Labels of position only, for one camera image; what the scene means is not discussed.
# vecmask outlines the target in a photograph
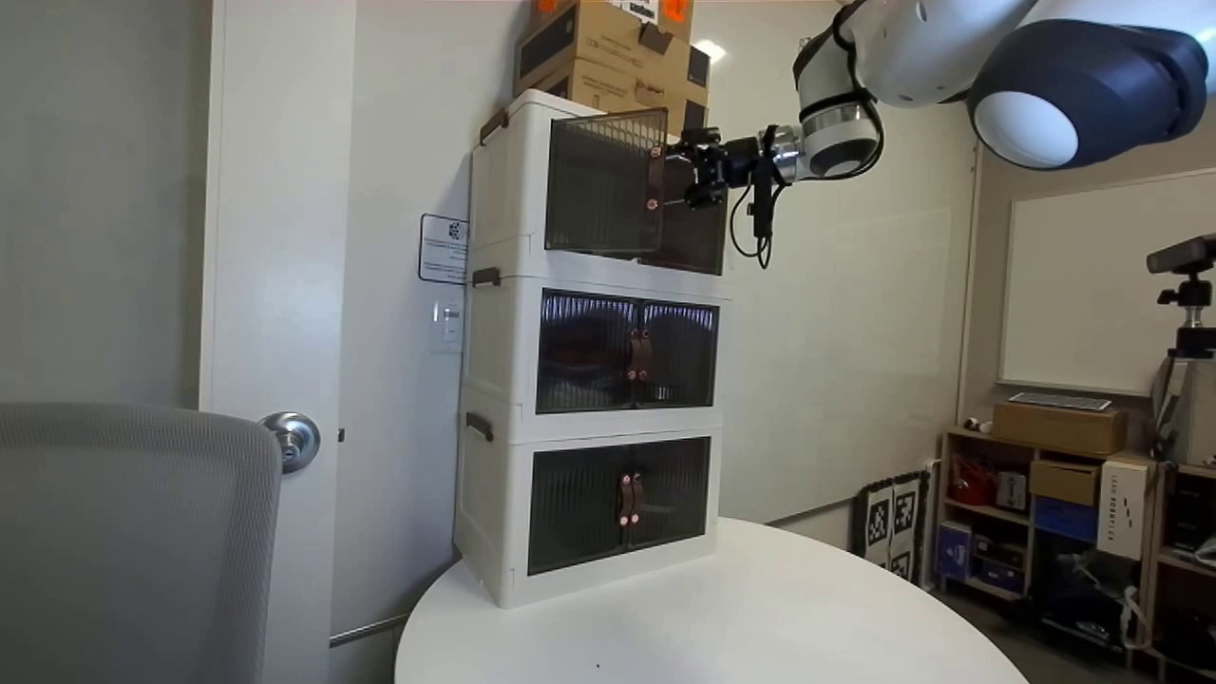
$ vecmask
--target white chair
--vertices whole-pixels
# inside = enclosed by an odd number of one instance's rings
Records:
[[[0,681],[254,684],[278,482],[249,422],[0,404]]]

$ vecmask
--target wooden shelf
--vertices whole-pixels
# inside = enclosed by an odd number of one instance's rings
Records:
[[[1176,476],[1213,480],[1216,482],[1216,466],[1200,466],[1200,463],[1176,463]]]
[[[1005,525],[1028,529],[1028,517],[1017,517],[1017,514],[1005,514],[1005,510],[996,510],[996,506],[965,506],[965,503],[946,498],[946,510],[965,510],[972,517],[991,517],[991,522],[1005,522]]]
[[[998,600],[1009,600],[1009,604],[1022,600],[1022,594],[988,585],[988,580],[980,580],[980,579],[965,579],[961,585],[965,585],[965,588],[976,588],[976,594],[988,594],[988,598],[998,598]]]
[[[1184,670],[1184,671],[1193,671],[1193,676],[1200,676],[1200,681],[1216,681],[1216,670],[1197,670],[1197,665],[1174,662],[1174,656],[1165,656],[1162,650],[1148,650],[1148,652],[1157,656],[1157,662],[1165,662],[1165,665],[1174,665],[1174,670]]]
[[[1157,550],[1157,563],[1174,566],[1174,569],[1184,569],[1184,572],[1216,579],[1216,566],[1193,563],[1193,557],[1184,557],[1184,553],[1176,553],[1171,548]]]
[[[1098,650],[1123,652],[1123,645],[1103,641],[1103,639],[1093,639],[1093,633],[1088,633],[1088,629],[1074,629],[1074,628],[1066,628],[1066,624],[1056,624],[1056,620],[1036,620],[1036,624],[1042,624],[1042,628],[1052,628],[1052,629],[1061,629],[1061,633],[1083,639],[1083,641],[1090,641],[1090,645],[1098,645]]]

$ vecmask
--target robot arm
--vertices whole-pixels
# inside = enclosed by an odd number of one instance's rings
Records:
[[[1216,91],[1216,0],[846,0],[795,61],[799,125],[718,145],[689,132],[690,205],[751,190],[755,239],[789,182],[882,161],[876,102],[965,102],[972,132],[1028,171],[1090,168],[1189,132]]]

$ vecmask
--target white cabinet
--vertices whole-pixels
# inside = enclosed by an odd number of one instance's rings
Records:
[[[473,151],[454,542],[499,604],[713,542],[720,208],[651,200],[656,140],[527,91]]]

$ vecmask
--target white wall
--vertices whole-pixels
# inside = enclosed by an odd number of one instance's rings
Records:
[[[410,607],[452,557],[461,349],[428,344],[419,218],[468,218],[468,156],[510,95],[516,0],[361,0],[335,629]]]
[[[789,61],[831,10],[698,2],[694,35],[730,49],[711,91],[724,132],[795,123]],[[730,262],[724,510],[738,517],[799,517],[915,472],[953,418],[972,135],[958,106],[886,111],[886,125],[874,173],[781,194],[766,275]]]
[[[965,395],[961,395],[965,414],[984,414],[991,386],[998,379],[1009,200],[1103,190],[1133,177],[1155,177],[1155,173],[1197,171],[1197,168],[1216,168],[1213,116],[1197,132],[1174,145],[1136,148],[1114,163],[1088,168],[1088,171],[1028,173],[984,151],[984,168],[980,168],[984,182],[980,182],[980,205],[976,205],[976,282],[970,299],[970,360],[965,360]],[[1074,262],[1074,277],[1088,277],[1088,271],[1107,271],[1107,262]]]
[[[0,2],[0,400],[183,404],[197,66],[197,0]]]

